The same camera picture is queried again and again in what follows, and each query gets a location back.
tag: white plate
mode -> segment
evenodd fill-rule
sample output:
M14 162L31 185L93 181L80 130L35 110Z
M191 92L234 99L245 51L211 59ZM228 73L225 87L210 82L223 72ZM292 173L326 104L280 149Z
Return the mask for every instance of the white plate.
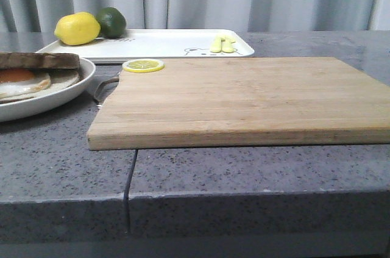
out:
M215 36L233 36L235 52L212 53ZM123 63L137 58L167 57L247 57L255 51L235 32L225 29L127 29L123 38L97 38L80 46L67 46L55 41L37 52L71 52L94 63Z
M63 90L39 98L0 104L0 122L36 115L74 99L86 89L92 80L95 71L96 66L93 62L80 58L79 73L82 78L81 81Z

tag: lemon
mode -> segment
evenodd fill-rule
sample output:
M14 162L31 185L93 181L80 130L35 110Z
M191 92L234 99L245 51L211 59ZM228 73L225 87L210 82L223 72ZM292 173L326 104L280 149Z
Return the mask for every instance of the lemon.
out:
M122 64L123 70L134 73L147 73L161 70L164 62L156 59L136 59L129 60Z
M98 37L100 24L88 12L78 12L62 17L55 26L54 35L64 44L83 45Z
M118 38L125 33L126 19L122 13L114 7L100 9L96 14L96 20L101 27L101 35L107 38Z

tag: granite countertop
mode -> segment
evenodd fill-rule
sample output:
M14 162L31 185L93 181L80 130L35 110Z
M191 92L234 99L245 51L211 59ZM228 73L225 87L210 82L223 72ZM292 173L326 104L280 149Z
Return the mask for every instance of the granite countertop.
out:
M256 57L333 56L390 85L390 32L240 36ZM54 39L0 34L0 51ZM85 91L0 123L0 243L390 229L390 145L141 149L133 163L134 150L88 149L97 111Z

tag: bread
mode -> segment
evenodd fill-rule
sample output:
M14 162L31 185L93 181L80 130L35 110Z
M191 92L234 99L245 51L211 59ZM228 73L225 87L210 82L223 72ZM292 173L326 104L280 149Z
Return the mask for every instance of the bread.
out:
M70 53L0 52L0 69L79 69L80 58Z

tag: bamboo cutting board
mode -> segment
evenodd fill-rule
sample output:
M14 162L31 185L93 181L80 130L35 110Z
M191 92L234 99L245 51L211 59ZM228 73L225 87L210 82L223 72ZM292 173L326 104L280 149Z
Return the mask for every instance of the bamboo cutting board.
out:
M335 58L164 62L120 74L90 149L390 142L390 87Z

